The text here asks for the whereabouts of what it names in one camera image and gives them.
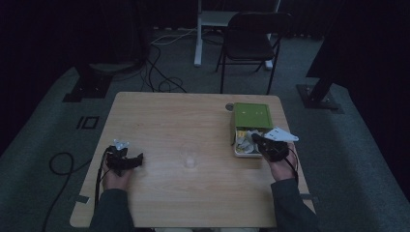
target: box lid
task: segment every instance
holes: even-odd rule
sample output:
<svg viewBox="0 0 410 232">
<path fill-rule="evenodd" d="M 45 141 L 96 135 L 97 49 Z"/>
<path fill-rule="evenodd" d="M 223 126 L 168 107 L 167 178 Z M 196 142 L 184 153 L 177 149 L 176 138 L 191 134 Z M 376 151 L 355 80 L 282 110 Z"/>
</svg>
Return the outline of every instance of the box lid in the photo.
<svg viewBox="0 0 410 232">
<path fill-rule="evenodd" d="M 235 127 L 272 129 L 273 123 L 268 104 L 234 103 Z"/>
</svg>

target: black controller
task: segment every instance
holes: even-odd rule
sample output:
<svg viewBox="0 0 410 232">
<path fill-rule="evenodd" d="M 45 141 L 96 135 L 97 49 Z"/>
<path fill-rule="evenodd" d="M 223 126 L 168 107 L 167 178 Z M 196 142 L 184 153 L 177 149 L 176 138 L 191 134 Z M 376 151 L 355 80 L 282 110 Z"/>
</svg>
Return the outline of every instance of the black controller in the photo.
<svg viewBox="0 0 410 232">
<path fill-rule="evenodd" d="M 128 148 L 117 150 L 115 146 L 109 146 L 105 149 L 106 166 L 113 170 L 118 176 L 122 176 L 123 170 L 133 169 L 142 165 L 144 155 L 141 153 L 136 158 L 127 158 Z"/>
<path fill-rule="evenodd" d="M 289 155 L 289 148 L 286 142 L 274 141 L 257 133 L 252 135 L 252 140 L 257 144 L 259 152 L 270 162 L 281 161 Z"/>
</svg>

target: chair backrest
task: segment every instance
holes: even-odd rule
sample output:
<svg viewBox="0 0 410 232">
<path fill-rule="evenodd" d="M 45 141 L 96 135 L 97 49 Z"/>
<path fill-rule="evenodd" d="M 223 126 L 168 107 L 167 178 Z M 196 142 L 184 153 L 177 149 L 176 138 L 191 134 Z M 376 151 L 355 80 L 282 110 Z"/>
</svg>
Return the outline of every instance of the chair backrest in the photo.
<svg viewBox="0 0 410 232">
<path fill-rule="evenodd" d="M 288 13 L 240 12 L 229 20 L 227 30 L 278 33 L 284 36 L 289 32 L 292 23 L 293 16 Z"/>
</svg>

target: chair leg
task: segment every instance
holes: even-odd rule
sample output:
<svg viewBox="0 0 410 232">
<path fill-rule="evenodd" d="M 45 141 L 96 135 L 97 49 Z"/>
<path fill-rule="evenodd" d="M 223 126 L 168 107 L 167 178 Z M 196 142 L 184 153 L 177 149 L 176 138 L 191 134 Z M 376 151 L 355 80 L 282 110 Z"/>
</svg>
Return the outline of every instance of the chair leg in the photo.
<svg viewBox="0 0 410 232">
<path fill-rule="evenodd" d="M 275 52 L 274 63 L 272 64 L 271 78 L 269 79 L 268 91 L 266 91 L 266 95 L 269 95 L 269 93 L 271 92 L 272 80 L 274 79 L 275 69 L 277 68 L 279 50 L 280 50 L 280 42 L 278 42 L 277 50 Z"/>
<path fill-rule="evenodd" d="M 222 57 L 222 54 L 223 54 L 223 48 L 220 50 L 220 57 Z M 215 70 L 215 72 L 218 71 L 219 67 L 220 67 L 220 58 L 218 58 L 217 69 Z"/>
<path fill-rule="evenodd" d="M 264 63 L 265 61 L 261 61 L 255 72 L 258 72 Z"/>
<path fill-rule="evenodd" d="M 274 73 L 277 67 L 277 60 L 278 60 L 278 57 L 275 56 L 274 64 L 272 65 L 272 70 L 271 70 L 271 77 L 269 78 L 268 91 L 266 91 L 266 95 L 269 95 L 269 93 L 271 92 L 271 85 L 272 85 L 272 81 L 274 80 Z"/>
<path fill-rule="evenodd" d="M 222 74 L 220 77 L 220 94 L 223 94 L 223 80 L 225 78 L 225 62 L 226 62 L 226 55 L 223 54 L 222 58 Z"/>
</svg>

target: sleeve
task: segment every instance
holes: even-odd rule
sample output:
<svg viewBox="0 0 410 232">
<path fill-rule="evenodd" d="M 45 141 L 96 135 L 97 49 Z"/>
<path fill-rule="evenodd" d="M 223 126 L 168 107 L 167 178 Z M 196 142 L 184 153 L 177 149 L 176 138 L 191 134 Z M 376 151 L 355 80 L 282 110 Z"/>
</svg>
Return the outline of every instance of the sleeve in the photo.
<svg viewBox="0 0 410 232">
<path fill-rule="evenodd" d="M 95 232 L 133 231 L 133 221 L 126 191 L 108 189 L 102 193 L 97 210 L 91 220 L 90 229 Z"/>
<path fill-rule="evenodd" d="M 271 184 L 278 231 L 319 231 L 316 214 L 303 202 L 294 179 Z"/>
</svg>

